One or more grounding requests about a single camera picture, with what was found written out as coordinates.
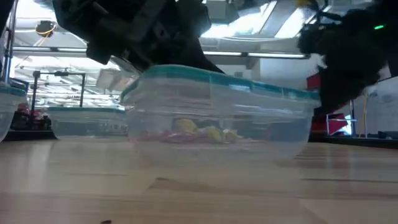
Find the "ceiling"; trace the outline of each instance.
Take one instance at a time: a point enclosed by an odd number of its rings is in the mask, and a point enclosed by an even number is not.
[[[87,74],[85,106],[117,106],[120,91],[98,88],[100,70],[104,68],[126,71],[123,77],[133,80],[138,74],[128,64],[113,58],[107,65],[85,58],[86,44],[77,36],[57,28],[50,38],[35,33],[35,26],[42,20],[56,22],[55,14],[49,8],[51,0],[19,0],[17,8],[15,57],[16,68],[12,77],[32,82],[32,72],[41,70],[54,72],[68,70]],[[248,14],[230,25],[214,24],[200,39],[203,51],[218,65],[252,65],[258,57],[231,57],[212,52],[245,53],[288,53],[299,54],[296,48],[297,34],[303,23],[309,22],[313,12],[297,8],[293,0],[258,0],[261,7],[254,14]],[[364,7],[368,0],[334,0],[327,8],[330,12],[345,13],[348,9]],[[207,0],[210,16],[220,16],[224,0]],[[55,47],[52,50],[38,51],[37,47]],[[76,106],[79,103],[81,76],[55,78],[42,75],[39,79],[38,104],[40,106]]]

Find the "wooden tabletop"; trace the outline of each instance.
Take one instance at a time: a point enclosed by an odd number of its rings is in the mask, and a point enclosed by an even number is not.
[[[128,142],[0,143],[1,224],[398,223],[398,151],[308,144],[253,166],[166,167]]]

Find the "food container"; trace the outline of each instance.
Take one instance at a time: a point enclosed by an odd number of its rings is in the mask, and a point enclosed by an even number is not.
[[[180,65],[148,69],[121,95],[134,149],[152,164],[261,164],[308,141],[316,93]]]
[[[0,142],[6,137],[14,112],[19,103],[26,102],[26,92],[9,86],[0,86]]]
[[[123,110],[50,107],[48,113],[58,139],[127,139]]]

